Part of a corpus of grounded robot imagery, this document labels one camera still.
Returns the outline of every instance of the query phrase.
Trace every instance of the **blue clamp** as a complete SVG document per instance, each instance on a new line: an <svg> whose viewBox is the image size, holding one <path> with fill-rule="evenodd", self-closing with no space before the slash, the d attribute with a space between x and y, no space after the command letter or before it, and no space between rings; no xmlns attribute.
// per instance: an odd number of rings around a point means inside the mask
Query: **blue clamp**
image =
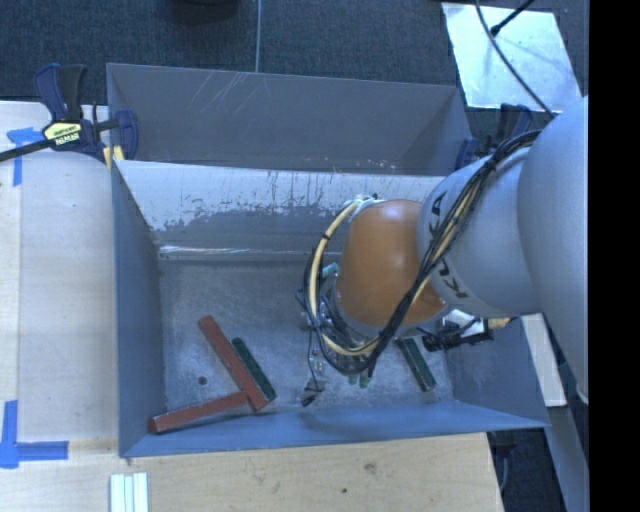
<svg viewBox="0 0 640 512"><path fill-rule="evenodd" d="M4 404L2 441L0 442L0 468L16 469L20 462L35 460L66 460L68 441L18 443L18 401Z"/></svg>
<svg viewBox="0 0 640 512"><path fill-rule="evenodd" d="M126 159L132 159L138 149L138 123L131 110L119 110L114 119L98 122L97 107L93 107L93 122L84 119L80 105L80 89L87 68L82 65L49 64L34 78L40 102L51 113L51 123L42 129L41 140L0 153L0 162L45 148L74 151L106 163L100 133L118 129L117 139Z"/></svg>

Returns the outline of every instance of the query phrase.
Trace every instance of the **scratch mark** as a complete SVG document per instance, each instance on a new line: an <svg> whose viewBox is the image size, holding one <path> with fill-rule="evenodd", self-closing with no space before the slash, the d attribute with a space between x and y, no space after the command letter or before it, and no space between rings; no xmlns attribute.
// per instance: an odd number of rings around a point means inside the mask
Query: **scratch mark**
<svg viewBox="0 0 640 512"><path fill-rule="evenodd" d="M255 94L258 92L258 88L256 87L253 92L251 94L249 94L249 96L247 96L245 98L245 100L240 104L240 106L235 110L234 114L237 114L238 112L240 112L240 110L242 110L244 108L244 106L247 104L247 102L253 98L255 96Z"/></svg>
<svg viewBox="0 0 640 512"><path fill-rule="evenodd" d="M209 73L209 75L207 76L207 79L204 82L202 82L202 85L200 87L198 87L198 90L192 96L191 101L189 102L189 105L187 105L187 110L189 110L191 108L191 105L193 105L193 102L198 97L198 95L200 94L200 92L202 91L204 86L207 85L207 82L211 79L212 76L213 76L213 73Z"/></svg>

